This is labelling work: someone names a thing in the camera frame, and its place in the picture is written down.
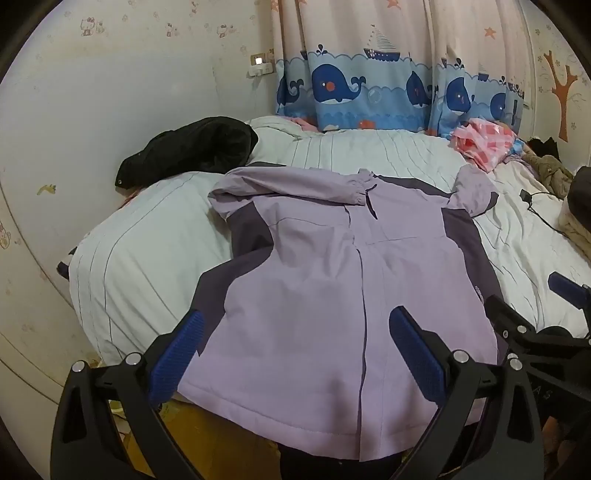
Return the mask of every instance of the blue whale print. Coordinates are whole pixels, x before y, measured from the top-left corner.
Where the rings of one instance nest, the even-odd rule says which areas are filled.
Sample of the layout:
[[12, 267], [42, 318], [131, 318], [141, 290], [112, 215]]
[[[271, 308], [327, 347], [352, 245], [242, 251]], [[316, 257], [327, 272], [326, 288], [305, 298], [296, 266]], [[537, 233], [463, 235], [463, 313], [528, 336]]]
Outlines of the blue whale print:
[[[297, 82], [292, 81], [290, 88], [287, 88], [287, 79], [285, 75], [279, 82], [279, 88], [277, 89], [277, 105], [287, 105], [288, 103], [294, 103], [300, 97], [300, 87], [304, 85], [304, 80], [299, 79]], [[295, 88], [295, 94], [291, 93], [291, 90]]]
[[505, 113], [505, 94], [497, 93], [491, 100], [491, 115], [495, 120], [501, 120]]
[[430, 105], [433, 85], [428, 85], [427, 90], [429, 93], [425, 91], [423, 81], [416, 72], [412, 72], [407, 81], [407, 95], [410, 102], [414, 106]]
[[447, 107], [457, 113], [467, 113], [470, 111], [470, 97], [464, 86], [464, 77], [458, 77], [449, 82], [446, 92]]
[[366, 83], [365, 77], [353, 77], [351, 83], [357, 84], [357, 91], [349, 89], [345, 75], [334, 65], [320, 65], [312, 72], [312, 87], [317, 102], [328, 100], [355, 100], [361, 93], [361, 85]]

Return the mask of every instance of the curtain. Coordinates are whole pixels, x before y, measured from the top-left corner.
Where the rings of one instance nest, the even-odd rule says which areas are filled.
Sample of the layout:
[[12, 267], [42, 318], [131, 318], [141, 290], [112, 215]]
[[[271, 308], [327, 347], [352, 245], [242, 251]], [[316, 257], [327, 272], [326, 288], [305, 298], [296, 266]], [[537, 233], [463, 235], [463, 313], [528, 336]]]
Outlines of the curtain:
[[321, 131], [519, 130], [529, 38], [517, 0], [272, 0], [277, 114]]

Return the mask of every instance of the wooden floor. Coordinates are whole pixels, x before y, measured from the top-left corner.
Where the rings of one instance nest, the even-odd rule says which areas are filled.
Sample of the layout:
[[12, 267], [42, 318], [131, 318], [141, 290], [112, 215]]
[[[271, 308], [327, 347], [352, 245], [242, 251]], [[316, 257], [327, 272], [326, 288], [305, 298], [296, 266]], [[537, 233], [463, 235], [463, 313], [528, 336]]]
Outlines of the wooden floor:
[[[160, 414], [205, 480], [281, 480], [273, 442], [195, 405], [173, 400]], [[135, 468], [151, 475], [133, 436], [127, 435], [124, 443]]]

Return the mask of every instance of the pink plaid cloth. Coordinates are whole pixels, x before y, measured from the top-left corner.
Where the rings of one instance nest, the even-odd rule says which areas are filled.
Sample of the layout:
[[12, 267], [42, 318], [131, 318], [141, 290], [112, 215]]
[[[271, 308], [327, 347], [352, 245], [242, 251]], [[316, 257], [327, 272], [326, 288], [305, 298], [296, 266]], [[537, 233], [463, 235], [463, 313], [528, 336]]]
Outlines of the pink plaid cloth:
[[508, 154], [516, 135], [508, 126], [471, 118], [466, 127], [452, 133], [452, 146], [485, 172], [491, 172]]

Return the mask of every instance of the purple jacket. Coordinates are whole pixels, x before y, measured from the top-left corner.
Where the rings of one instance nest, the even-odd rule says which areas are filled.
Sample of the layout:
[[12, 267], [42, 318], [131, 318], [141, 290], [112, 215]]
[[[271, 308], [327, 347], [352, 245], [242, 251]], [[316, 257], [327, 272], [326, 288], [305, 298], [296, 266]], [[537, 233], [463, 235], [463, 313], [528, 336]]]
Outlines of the purple jacket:
[[372, 460], [414, 446], [437, 407], [390, 338], [389, 314], [403, 305], [451, 350], [496, 363], [482, 297], [501, 291], [470, 217], [497, 198], [471, 165], [453, 194], [367, 170], [231, 171], [210, 201], [233, 260], [199, 280], [191, 306], [205, 334], [179, 392], [313, 455]]

